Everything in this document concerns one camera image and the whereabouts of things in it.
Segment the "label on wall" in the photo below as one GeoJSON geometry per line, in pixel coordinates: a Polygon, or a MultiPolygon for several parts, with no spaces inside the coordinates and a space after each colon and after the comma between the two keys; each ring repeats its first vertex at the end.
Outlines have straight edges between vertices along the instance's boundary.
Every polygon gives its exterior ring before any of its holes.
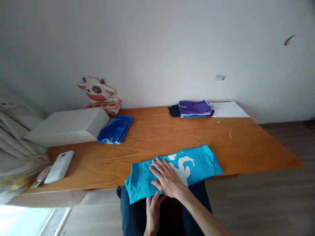
{"type": "Polygon", "coordinates": [[[216,80],[225,80],[227,74],[219,74],[216,76],[216,80]]]}

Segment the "hand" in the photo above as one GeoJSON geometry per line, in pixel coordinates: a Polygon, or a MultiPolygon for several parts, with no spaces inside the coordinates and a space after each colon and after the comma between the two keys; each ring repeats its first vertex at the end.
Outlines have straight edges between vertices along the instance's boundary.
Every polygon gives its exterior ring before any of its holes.
{"type": "Polygon", "coordinates": [[[166,195],[159,197],[158,191],[153,197],[147,198],[147,225],[144,236],[155,236],[158,234],[160,225],[160,206],[166,195]]]}
{"type": "Polygon", "coordinates": [[[152,180],[151,184],[157,187],[158,190],[171,198],[176,198],[177,200],[184,195],[185,191],[189,191],[188,187],[183,184],[178,174],[172,169],[165,159],[161,161],[157,158],[157,161],[152,160],[152,163],[158,171],[156,171],[152,166],[149,166],[149,169],[159,181],[152,180]]]}

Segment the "wooden floor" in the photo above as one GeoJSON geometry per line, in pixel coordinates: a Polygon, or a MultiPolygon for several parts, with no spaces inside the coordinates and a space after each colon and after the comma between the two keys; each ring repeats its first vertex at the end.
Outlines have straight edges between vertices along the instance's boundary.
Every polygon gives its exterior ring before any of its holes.
{"type": "MultiPolygon", "coordinates": [[[[301,169],[206,182],[213,214],[233,235],[315,235],[315,130],[303,122],[261,125],[304,162],[301,169]]],[[[90,192],[60,235],[122,235],[115,191],[90,192]]]]}

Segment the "white curtain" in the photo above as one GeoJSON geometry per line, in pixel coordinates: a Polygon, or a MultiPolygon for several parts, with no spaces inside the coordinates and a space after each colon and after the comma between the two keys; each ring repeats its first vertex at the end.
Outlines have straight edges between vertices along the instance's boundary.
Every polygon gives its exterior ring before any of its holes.
{"type": "Polygon", "coordinates": [[[26,187],[16,187],[14,181],[33,175],[49,163],[39,159],[47,148],[23,139],[42,121],[38,112],[0,88],[0,205],[26,187]]]}

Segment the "white box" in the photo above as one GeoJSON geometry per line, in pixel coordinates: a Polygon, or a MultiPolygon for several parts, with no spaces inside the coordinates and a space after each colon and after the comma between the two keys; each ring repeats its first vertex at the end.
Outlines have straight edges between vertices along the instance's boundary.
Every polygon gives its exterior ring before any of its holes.
{"type": "Polygon", "coordinates": [[[102,108],[55,112],[24,139],[45,147],[96,141],[108,121],[102,108]]]}

